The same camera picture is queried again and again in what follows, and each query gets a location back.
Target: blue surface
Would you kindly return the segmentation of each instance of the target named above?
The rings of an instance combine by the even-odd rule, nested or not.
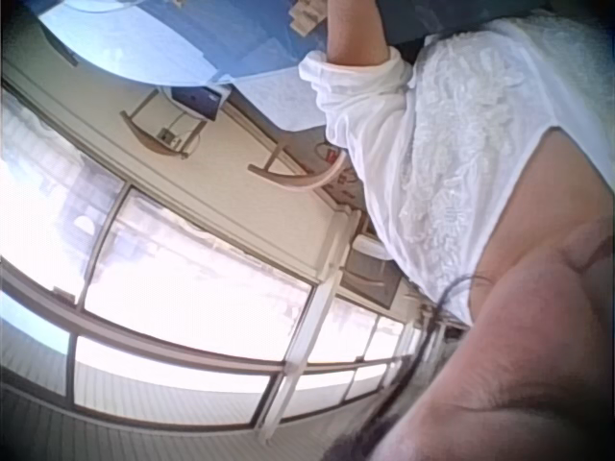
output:
[[[64,5],[48,10],[55,0],[23,1],[86,61],[153,85],[206,85],[285,69],[310,50],[324,50],[327,41],[326,21],[306,37],[290,28],[288,12],[297,0],[185,0],[182,8],[166,0],[144,0],[127,9],[116,3],[120,11],[104,13],[71,11]],[[66,1],[100,9],[113,0]],[[544,3],[378,0],[391,44],[461,31]]]

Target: person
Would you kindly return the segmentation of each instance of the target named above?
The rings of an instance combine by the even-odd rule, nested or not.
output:
[[[606,33],[535,12],[430,36],[411,66],[386,45],[376,0],[330,0],[328,21],[326,56],[310,53],[300,75],[329,141],[349,151],[379,238],[432,299],[464,276],[490,282],[446,303],[473,327],[412,408],[325,459],[603,455],[615,184]]]

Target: window pane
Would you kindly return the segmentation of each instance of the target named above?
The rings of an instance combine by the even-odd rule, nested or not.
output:
[[[284,411],[284,417],[290,418],[339,405],[354,373],[301,376]]]
[[[386,371],[387,365],[375,365],[373,367],[362,367],[357,370],[353,385],[348,391],[346,400],[354,399],[355,397],[368,394],[378,389],[381,383],[382,375]]]
[[[2,292],[0,318],[2,366],[63,395],[68,333]]]
[[[75,297],[122,181],[2,91],[0,253]]]
[[[407,345],[406,355],[413,355],[416,352],[416,349],[419,347],[419,340],[421,339],[420,328],[415,328],[412,332],[412,337],[410,338],[410,343]]]
[[[282,360],[309,289],[134,191],[111,228],[86,309],[191,348]]]
[[[365,354],[365,360],[392,357],[403,329],[404,325],[401,323],[386,317],[380,317],[376,333],[374,333],[374,337]]]
[[[178,367],[77,341],[75,402],[115,416],[172,425],[237,425],[252,419],[269,376]]]
[[[402,363],[403,362],[401,360],[398,360],[389,364],[389,370],[384,377],[384,381],[382,382],[383,387],[388,387],[391,385],[395,377],[397,377],[397,374],[402,369]]]
[[[378,316],[339,298],[318,333],[310,362],[354,362],[362,356]]]

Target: window frame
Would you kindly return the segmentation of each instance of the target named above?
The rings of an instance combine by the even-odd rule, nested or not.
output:
[[[270,403],[276,396],[276,393],[283,381],[284,367],[286,365],[286,358],[289,353],[289,349],[297,336],[301,325],[308,313],[308,307],[314,296],[316,287],[318,286],[317,280],[308,279],[305,276],[295,273],[294,271],[282,266],[280,263],[272,260],[266,255],[261,255],[258,252],[247,248],[246,245],[223,235],[222,232],[216,229],[212,229],[207,224],[203,223],[202,219],[197,218],[190,211],[180,207],[178,204],[174,204],[171,200],[163,197],[156,190],[146,184],[136,181],[130,175],[121,171],[118,167],[110,163],[108,160],[102,158],[96,149],[92,146],[88,146],[85,142],[80,140],[76,135],[69,132],[66,127],[63,127],[61,123],[55,121],[53,118],[40,110],[35,104],[31,103],[17,88],[12,84],[2,79],[2,89],[8,91],[24,108],[30,110],[36,117],[42,122],[48,125],[52,130],[70,142],[79,151],[83,153],[93,162],[97,163],[101,168],[109,171],[115,175],[119,180],[123,181],[123,186],[118,193],[115,201],[105,219],[103,228],[99,232],[98,236],[94,240],[92,252],[89,256],[86,273],[84,275],[84,287],[75,302],[71,302],[67,298],[53,293],[47,290],[44,286],[38,284],[33,279],[30,279],[27,275],[21,273],[19,269],[12,266],[6,259],[0,257],[0,274],[2,274],[2,291],[6,292],[9,296],[21,303],[25,308],[32,311],[42,319],[52,323],[53,325],[65,329],[69,332],[69,349],[66,358],[66,392],[64,396],[59,396],[52,391],[49,391],[42,386],[39,386],[28,379],[17,376],[10,370],[2,367],[3,380],[9,385],[12,385],[19,389],[24,389],[27,393],[32,394],[35,397],[39,397],[43,400],[50,401],[53,404],[64,408],[69,411],[84,414],[86,416],[92,416],[103,421],[110,423],[122,424],[127,426],[139,427],[139,428],[152,428],[158,430],[169,431],[181,431],[181,432],[217,432],[228,430],[239,430],[247,428],[256,428],[258,421],[260,421],[264,415],[269,411]],[[299,318],[294,329],[291,332],[290,340],[283,359],[276,360],[261,360],[233,355],[226,355],[219,352],[209,352],[192,349],[187,346],[182,346],[177,343],[172,343],[158,339],[153,336],[149,336],[144,333],[139,333],[129,328],[124,328],[118,324],[108,321],[104,318],[85,310],[85,300],[87,290],[92,281],[93,273],[96,268],[96,262],[100,258],[104,243],[109,236],[111,226],[119,213],[119,210],[124,205],[127,197],[132,190],[143,194],[150,200],[156,202],[160,206],[163,206],[173,213],[177,214],[181,218],[185,219],[187,223],[194,226],[200,231],[210,233],[215,238],[218,238],[249,257],[253,257],[264,264],[273,267],[276,270],[283,272],[284,274],[295,278],[303,283],[306,283],[310,288],[307,295],[306,302],[301,310]],[[389,320],[404,324],[399,319],[393,316],[378,311],[367,305],[363,305],[358,301],[344,296],[339,290],[335,293],[335,296],[340,300],[351,303],[361,309],[365,309],[377,315],[376,321],[370,332],[370,336],[365,345],[363,354],[359,356],[354,362],[330,362],[330,363],[308,363],[305,369],[305,375],[332,373],[340,371],[355,371],[353,378],[348,384],[348,388],[344,393],[341,402],[333,407],[324,408],[307,414],[301,414],[290,418],[282,418],[281,423],[290,421],[301,420],[315,416],[317,414],[327,413],[334,411],[338,408],[354,403],[358,400],[364,400],[377,394],[381,387],[386,373],[388,373],[388,367],[395,360],[399,360],[402,356],[392,356],[390,358],[365,361],[364,355],[367,352],[369,345],[372,341],[373,335],[376,332],[380,317],[385,317]],[[168,425],[154,422],[146,422],[141,420],[131,420],[128,418],[118,417],[106,413],[99,413],[90,408],[80,407],[75,404],[74,401],[74,373],[75,373],[75,354],[78,336],[88,337],[101,344],[109,346],[111,348],[118,349],[123,352],[132,353],[134,355],[143,356],[158,360],[160,362],[168,363],[176,366],[183,366],[187,368],[194,368],[196,370],[205,370],[213,372],[224,373],[237,373],[241,375],[263,375],[266,374],[269,377],[269,382],[260,398],[252,420],[246,425]],[[398,338],[397,348],[399,347],[399,341],[402,335]],[[350,400],[346,400],[346,396],[353,383],[355,382],[355,375],[357,369],[367,366],[387,364],[387,370],[382,375],[381,382],[378,388],[370,393],[357,396]]]

